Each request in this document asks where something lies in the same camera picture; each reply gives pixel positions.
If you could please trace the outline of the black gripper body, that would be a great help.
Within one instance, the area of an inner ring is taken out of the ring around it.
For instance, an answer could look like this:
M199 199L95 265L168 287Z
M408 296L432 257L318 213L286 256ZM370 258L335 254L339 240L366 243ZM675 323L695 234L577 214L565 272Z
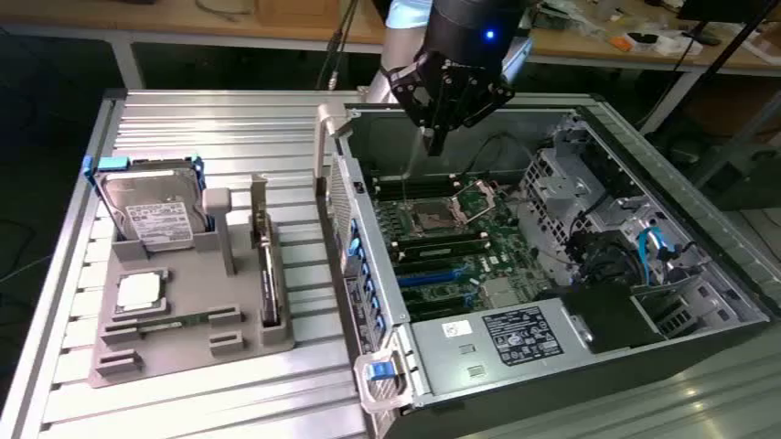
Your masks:
M423 51L438 52L446 66L502 64L513 77L531 52L531 30L522 23L529 1L435 1L423 37Z

